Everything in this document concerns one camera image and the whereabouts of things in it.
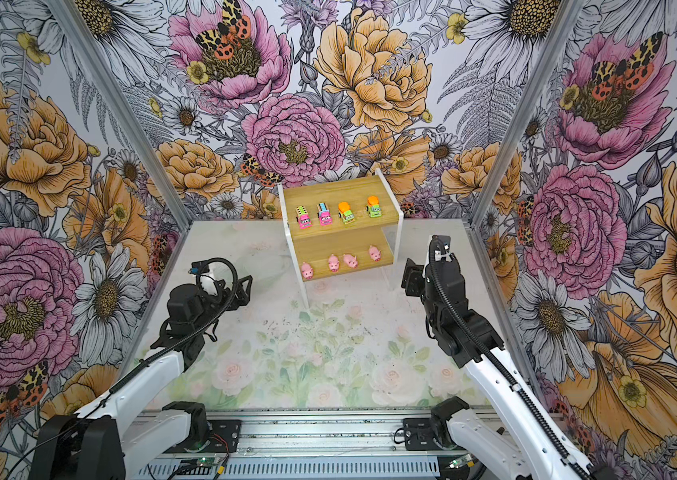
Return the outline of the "pink toy pig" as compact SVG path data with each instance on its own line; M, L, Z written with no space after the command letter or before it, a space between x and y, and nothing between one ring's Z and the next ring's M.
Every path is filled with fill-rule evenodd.
M379 262L382 259L382 252L377 246L371 245L368 254L370 255L370 258L376 262Z
M348 266L348 268L356 269L356 268L359 267L358 258L356 258L356 256L354 256L352 254L345 254L343 256L343 261L344 261L344 264L346 264L346 266Z
M338 272L341 268L341 262L338 256L332 254L328 258L328 269L330 269L330 272Z
M300 266L300 274L302 274L302 279L306 281L312 280L314 278L314 268L312 268L312 265L304 262Z

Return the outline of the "pink teal toy car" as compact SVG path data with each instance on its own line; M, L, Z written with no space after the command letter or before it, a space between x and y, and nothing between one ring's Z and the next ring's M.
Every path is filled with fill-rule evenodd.
M320 222L320 226L332 225L332 214L330 214L330 209L324 202L318 204L318 222Z

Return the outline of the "pink green toy car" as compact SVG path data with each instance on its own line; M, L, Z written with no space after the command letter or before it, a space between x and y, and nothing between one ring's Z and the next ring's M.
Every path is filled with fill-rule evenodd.
M310 219L310 214L306 207L299 205L296 208L296 222L298 222L298 228L304 230L312 227L312 219Z

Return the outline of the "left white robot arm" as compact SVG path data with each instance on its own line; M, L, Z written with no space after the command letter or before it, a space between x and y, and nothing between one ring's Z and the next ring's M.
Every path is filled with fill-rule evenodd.
M170 292L150 355L122 380L72 414L55 415L40 428L32 452L32 479L130 479L160 454L200 451L228 439L212 430L206 408L172 402L147 420L144 408L178 379L214 338L220 316L250 303L252 276L232 285L208 274Z

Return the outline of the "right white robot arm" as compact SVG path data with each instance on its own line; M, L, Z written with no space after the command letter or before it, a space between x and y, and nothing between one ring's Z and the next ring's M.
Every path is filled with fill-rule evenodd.
M462 448L501 479L613 479L596 466L552 420L518 372L504 341L487 318L470 306L450 237L431 238L427 260L408 260L402 288L422 301L428 336L478 384L503 427L503 437L455 396L432 407L434 440Z

